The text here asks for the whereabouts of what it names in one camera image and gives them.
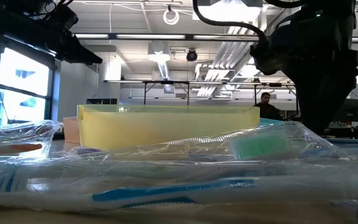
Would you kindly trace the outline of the black overhead frame bar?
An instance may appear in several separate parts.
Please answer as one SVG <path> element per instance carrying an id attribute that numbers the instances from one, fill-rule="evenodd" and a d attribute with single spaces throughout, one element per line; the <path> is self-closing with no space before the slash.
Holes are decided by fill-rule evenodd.
<path id="1" fill-rule="evenodd" d="M 194 39 L 194 35 L 228 35 L 228 34 L 175 34 L 175 35 L 186 35 L 185 39 L 118 39 L 117 34 L 120 33 L 79 33 L 79 34 L 108 34 L 109 39 L 80 39 L 80 40 L 183 40 L 183 41 L 210 41 L 210 42 L 257 42 L 258 40 L 198 40 Z"/>

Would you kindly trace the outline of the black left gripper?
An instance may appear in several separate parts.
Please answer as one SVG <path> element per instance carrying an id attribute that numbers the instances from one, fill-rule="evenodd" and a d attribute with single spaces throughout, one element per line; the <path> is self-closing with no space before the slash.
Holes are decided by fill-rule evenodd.
<path id="1" fill-rule="evenodd" d="M 59 52 L 55 58 L 68 63 L 92 65 L 103 62 L 101 57 L 81 45 L 77 36 L 67 29 L 48 30 L 42 34 L 42 50 Z"/>

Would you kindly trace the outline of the green translucent plastic bin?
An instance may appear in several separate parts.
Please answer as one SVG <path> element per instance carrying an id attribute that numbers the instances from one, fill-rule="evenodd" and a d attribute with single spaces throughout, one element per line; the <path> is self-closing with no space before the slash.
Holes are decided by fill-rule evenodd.
<path id="1" fill-rule="evenodd" d="M 259 126 L 268 126 L 268 125 L 280 124 L 280 123 L 284 123 L 284 121 L 267 119 L 267 118 L 260 118 L 259 120 Z"/>

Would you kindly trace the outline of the orange translucent plastic bin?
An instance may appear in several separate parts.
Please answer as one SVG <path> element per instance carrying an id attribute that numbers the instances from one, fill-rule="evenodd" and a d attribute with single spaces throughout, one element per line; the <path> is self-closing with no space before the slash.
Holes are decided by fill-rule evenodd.
<path id="1" fill-rule="evenodd" d="M 63 132 L 66 142 L 80 143 L 80 130 L 76 116 L 63 118 Z"/>

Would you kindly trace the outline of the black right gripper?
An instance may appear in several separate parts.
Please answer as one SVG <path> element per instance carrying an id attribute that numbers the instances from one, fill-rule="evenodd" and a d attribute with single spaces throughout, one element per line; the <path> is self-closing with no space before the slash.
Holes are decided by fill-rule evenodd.
<path id="1" fill-rule="evenodd" d="M 358 51 L 352 49 L 352 35 L 356 24 L 354 16 L 314 15 L 286 26 L 290 44 L 286 48 L 286 75 L 295 82 L 302 122 L 314 133 L 329 126 L 355 88 Z M 332 81 L 322 85 L 321 115 L 318 86 L 304 81 L 309 75 L 319 82 Z"/>

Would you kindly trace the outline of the black computer monitor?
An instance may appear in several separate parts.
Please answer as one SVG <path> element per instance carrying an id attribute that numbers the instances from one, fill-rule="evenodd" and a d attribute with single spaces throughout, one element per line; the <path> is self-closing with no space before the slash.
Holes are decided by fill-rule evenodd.
<path id="1" fill-rule="evenodd" d="M 358 122 L 358 99 L 345 99 L 333 121 Z"/>

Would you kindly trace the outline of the dark background desk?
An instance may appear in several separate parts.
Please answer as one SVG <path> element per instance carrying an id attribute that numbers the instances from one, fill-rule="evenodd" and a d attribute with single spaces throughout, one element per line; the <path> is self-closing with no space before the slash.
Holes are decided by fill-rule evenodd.
<path id="1" fill-rule="evenodd" d="M 358 126 L 351 128 L 328 128 L 321 134 L 322 136 L 334 136 L 335 138 L 358 139 Z"/>

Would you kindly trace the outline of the wrapped green toothbrush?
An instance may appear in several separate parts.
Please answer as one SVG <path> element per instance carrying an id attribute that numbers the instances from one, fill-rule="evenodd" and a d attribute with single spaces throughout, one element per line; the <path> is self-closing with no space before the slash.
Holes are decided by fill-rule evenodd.
<path id="1" fill-rule="evenodd" d="M 223 162 L 347 157 L 347 153 L 299 122 L 281 122 L 212 137 L 165 142 L 181 160 Z"/>

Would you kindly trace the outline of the person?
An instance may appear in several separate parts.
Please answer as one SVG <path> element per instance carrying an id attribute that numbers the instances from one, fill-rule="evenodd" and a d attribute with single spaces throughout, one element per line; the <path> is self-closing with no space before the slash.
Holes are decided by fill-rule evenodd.
<path id="1" fill-rule="evenodd" d="M 261 94 L 260 102 L 255 104 L 255 106 L 259 108 L 261 118 L 284 120 L 280 110 L 270 104 L 270 94 L 267 92 Z"/>

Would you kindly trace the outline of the yellow translucent plastic bin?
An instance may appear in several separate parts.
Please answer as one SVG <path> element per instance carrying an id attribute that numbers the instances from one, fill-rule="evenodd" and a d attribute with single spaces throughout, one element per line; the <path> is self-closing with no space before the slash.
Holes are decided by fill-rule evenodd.
<path id="1" fill-rule="evenodd" d="M 80 105 L 82 146 L 113 150 L 211 137 L 259 125 L 258 107 Z"/>

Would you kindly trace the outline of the large window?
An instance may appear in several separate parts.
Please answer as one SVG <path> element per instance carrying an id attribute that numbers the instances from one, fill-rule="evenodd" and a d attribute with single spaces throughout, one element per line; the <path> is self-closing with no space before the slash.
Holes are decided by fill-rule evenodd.
<path id="1" fill-rule="evenodd" d="M 0 126 L 50 119 L 53 75 L 47 66 L 4 49 L 0 54 Z"/>

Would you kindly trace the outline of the wrapped orange toothbrush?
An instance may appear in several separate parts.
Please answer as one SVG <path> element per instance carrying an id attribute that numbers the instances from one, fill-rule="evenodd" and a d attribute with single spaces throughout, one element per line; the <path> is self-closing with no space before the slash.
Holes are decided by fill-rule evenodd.
<path id="1" fill-rule="evenodd" d="M 48 152 L 55 133 L 62 129 L 63 123 L 52 120 L 0 126 L 0 156 Z"/>

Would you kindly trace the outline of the long background light strip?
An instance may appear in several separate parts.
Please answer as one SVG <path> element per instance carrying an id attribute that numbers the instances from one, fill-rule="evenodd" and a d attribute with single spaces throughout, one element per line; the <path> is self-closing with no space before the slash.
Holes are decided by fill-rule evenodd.
<path id="1" fill-rule="evenodd" d="M 142 83 L 145 80 L 104 80 L 104 83 Z M 199 82 L 189 81 L 190 85 L 250 85 L 250 86 L 271 86 L 271 87 L 283 87 L 283 86 L 295 86 L 294 83 L 279 83 L 279 82 Z"/>

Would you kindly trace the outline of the wrapped blue toothbrush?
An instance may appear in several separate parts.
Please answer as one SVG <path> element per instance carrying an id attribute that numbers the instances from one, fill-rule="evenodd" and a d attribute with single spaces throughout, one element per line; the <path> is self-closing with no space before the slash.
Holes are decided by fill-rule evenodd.
<path id="1" fill-rule="evenodd" d="M 151 187 L 121 187 L 79 193 L 58 183 L 42 186 L 26 169 L 0 169 L 0 205 L 63 212 L 95 212 L 155 204 L 217 204 L 237 202 L 291 202 L 358 200 L 358 174 L 267 175 L 228 177 L 206 182 Z"/>

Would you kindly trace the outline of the wrapped purple toothbrush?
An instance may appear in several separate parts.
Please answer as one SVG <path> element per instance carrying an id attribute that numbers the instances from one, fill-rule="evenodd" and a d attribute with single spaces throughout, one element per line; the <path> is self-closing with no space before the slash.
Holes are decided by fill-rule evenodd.
<path id="1" fill-rule="evenodd" d="M 74 147 L 74 148 L 70 149 L 67 152 L 67 154 L 69 156 L 82 156 L 82 155 L 92 154 L 92 153 L 97 153 L 97 152 L 101 152 L 101 150 L 98 148 L 93 148 L 93 147 L 78 146 L 78 147 Z"/>

